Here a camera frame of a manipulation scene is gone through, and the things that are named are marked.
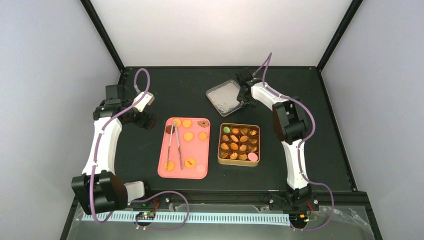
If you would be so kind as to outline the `clear plastic lid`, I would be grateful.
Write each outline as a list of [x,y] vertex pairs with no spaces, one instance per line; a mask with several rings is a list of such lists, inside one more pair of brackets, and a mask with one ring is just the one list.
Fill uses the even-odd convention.
[[218,113],[226,117],[245,105],[237,100],[239,91],[239,84],[230,79],[208,89],[205,94]]

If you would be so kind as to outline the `brown flower cookie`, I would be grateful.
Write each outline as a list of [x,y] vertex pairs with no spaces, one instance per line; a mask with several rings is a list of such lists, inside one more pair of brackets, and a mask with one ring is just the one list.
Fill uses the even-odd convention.
[[199,120],[197,124],[202,128],[208,128],[210,126],[210,122],[208,120]]

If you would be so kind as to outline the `green round cookie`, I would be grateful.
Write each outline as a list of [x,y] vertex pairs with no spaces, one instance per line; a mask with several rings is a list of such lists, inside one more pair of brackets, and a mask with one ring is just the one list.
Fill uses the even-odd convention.
[[222,131],[223,131],[224,133],[228,134],[228,133],[230,133],[230,132],[231,132],[231,128],[230,128],[229,126],[224,126],[224,127],[223,127],[223,129],[222,129]]

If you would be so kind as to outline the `yellow cookie red mark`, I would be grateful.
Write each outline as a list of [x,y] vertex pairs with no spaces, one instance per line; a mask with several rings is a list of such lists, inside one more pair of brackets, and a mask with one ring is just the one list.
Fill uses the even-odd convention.
[[186,168],[189,168],[189,169],[194,168],[196,165],[196,160],[194,158],[187,158],[184,161],[184,165]]

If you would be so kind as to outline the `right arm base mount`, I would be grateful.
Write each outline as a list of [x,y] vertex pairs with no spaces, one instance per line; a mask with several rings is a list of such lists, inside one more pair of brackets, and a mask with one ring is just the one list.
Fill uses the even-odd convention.
[[319,210],[318,200],[313,194],[293,195],[290,191],[275,191],[269,192],[264,199],[268,202],[271,210],[295,214]]

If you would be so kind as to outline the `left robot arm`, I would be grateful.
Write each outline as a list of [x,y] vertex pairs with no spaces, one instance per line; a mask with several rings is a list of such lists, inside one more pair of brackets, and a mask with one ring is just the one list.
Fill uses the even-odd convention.
[[93,112],[94,136],[87,163],[82,174],[71,180],[71,188],[85,214],[123,210],[145,195],[142,180],[124,183],[116,176],[115,157],[125,124],[133,123],[146,130],[154,127],[156,117],[144,110],[154,99],[148,91],[132,98],[123,85],[106,86],[105,99]]

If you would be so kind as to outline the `beige round cookie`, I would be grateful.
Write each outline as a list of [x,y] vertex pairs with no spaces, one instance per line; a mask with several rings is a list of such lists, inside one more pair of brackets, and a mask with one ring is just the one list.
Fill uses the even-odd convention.
[[201,141],[205,141],[205,140],[207,140],[207,139],[208,139],[208,134],[207,134],[206,132],[202,131],[202,132],[200,132],[200,133],[198,134],[198,138],[199,138]]

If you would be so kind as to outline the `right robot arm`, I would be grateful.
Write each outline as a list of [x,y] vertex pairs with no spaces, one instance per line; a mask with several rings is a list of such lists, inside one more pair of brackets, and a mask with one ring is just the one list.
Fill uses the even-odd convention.
[[252,106],[260,102],[272,111],[273,131],[283,146],[287,167],[285,204],[289,209],[299,210],[312,195],[304,153],[309,128],[306,111],[299,100],[277,92],[254,78],[248,69],[239,70],[235,76],[240,87],[238,102]]

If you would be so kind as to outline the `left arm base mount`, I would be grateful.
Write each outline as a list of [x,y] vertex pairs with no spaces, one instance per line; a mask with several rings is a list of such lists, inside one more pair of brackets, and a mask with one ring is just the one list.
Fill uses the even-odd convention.
[[171,196],[170,193],[165,194],[159,194],[159,195],[152,195],[151,197],[144,197],[139,198],[130,201],[127,203],[124,208],[132,208],[132,209],[147,209],[147,210],[154,210],[154,209],[163,209],[166,208],[166,205],[168,204],[166,202],[166,199]]

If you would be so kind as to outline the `gold cookie tin box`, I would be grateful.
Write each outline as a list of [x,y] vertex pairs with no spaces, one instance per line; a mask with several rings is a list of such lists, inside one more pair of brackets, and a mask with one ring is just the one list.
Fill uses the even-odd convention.
[[[223,127],[231,128],[230,133],[224,133]],[[232,133],[232,128],[239,128],[238,134]],[[230,141],[222,141],[222,135],[229,135]],[[240,142],[241,136],[249,137],[247,142]],[[222,165],[256,167],[261,159],[261,131],[258,125],[224,122],[220,125],[217,159]],[[256,153],[257,162],[248,160],[248,153]]]

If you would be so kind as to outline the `dark chocolate cookie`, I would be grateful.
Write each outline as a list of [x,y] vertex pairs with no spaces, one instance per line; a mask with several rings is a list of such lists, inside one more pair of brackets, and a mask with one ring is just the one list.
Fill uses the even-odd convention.
[[171,133],[174,133],[175,132],[175,127],[173,126],[173,125],[167,125],[166,127],[165,127],[165,133],[166,134],[171,134]]

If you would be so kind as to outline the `pink plastic tray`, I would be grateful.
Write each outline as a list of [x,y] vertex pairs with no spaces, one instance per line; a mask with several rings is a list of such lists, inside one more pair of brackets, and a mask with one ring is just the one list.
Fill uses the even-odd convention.
[[[173,119],[179,118],[183,120],[189,119],[192,121],[190,128],[184,128],[181,124],[177,127]],[[209,148],[210,148],[210,137],[211,137],[211,122],[209,127],[203,128],[198,125],[198,121],[207,120],[206,118],[196,117],[170,117],[165,122],[165,128],[168,125],[173,125],[175,131],[171,134],[163,132],[162,145],[160,149],[160,157],[158,160],[157,173],[162,178],[174,178],[174,179],[192,179],[200,180],[203,179],[208,173],[208,161],[209,161]],[[184,133],[192,132],[194,138],[191,141],[185,141],[183,138]],[[200,140],[198,135],[200,132],[206,132],[208,134],[207,140]],[[195,167],[185,167],[184,161],[188,158],[193,158],[196,161]],[[172,171],[166,171],[164,169],[164,163],[166,161],[173,161],[175,168]],[[206,172],[198,173],[196,166],[203,164],[206,166]]]

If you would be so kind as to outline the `pale pink cookie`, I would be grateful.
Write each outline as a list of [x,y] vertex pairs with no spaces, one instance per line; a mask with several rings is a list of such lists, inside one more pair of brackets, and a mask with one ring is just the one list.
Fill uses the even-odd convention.
[[248,153],[247,158],[251,162],[257,162],[259,160],[259,156],[255,152]]
[[195,170],[196,170],[196,172],[197,172],[197,173],[202,174],[202,173],[205,173],[205,172],[206,172],[207,167],[206,167],[204,164],[198,164],[198,165],[195,167]]

